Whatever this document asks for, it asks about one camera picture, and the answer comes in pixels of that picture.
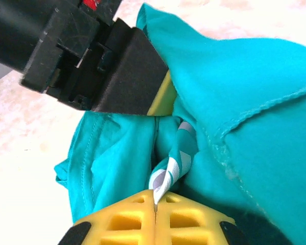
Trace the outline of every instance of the table surface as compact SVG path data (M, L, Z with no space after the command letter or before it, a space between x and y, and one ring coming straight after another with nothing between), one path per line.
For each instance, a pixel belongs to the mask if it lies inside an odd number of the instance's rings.
M117 12L134 26L143 1ZM276 37L306 45L306 0L150 0L216 39ZM0 80L0 245L57 244L72 225L67 190L55 182L82 112Z

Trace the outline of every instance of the yellow plastic part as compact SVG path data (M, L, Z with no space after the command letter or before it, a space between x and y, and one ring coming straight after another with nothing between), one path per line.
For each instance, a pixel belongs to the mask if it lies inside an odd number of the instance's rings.
M153 192L142 191L85 217L92 224L82 245L228 245L221 221L232 218L168 192L154 212Z
M151 107L148 110L148 116L169 116L173 111L173 103L177 92L173 86L170 71L167 72Z

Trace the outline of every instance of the red part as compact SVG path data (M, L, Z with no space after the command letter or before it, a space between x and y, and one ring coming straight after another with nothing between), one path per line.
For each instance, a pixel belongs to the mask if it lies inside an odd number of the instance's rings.
M100 2L101 0L83 0L83 3L92 10L96 10L96 5Z

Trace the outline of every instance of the clothing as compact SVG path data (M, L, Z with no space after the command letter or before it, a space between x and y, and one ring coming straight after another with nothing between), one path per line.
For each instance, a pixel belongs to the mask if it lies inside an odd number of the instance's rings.
M172 190L233 217L251 244L290 244L278 227L306 245L306 47L206 38L146 4L137 26L170 68L173 115L85 112L55 168L73 220L147 189L184 120L197 153Z

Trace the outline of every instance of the teal shirt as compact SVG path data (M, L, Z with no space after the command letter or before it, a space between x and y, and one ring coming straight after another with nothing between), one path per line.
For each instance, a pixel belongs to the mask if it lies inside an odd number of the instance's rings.
M137 26L170 68L173 116L84 114L55 168L73 220L147 189L183 119L198 152L173 191L235 218L251 244L306 245L306 47L210 39L149 5Z

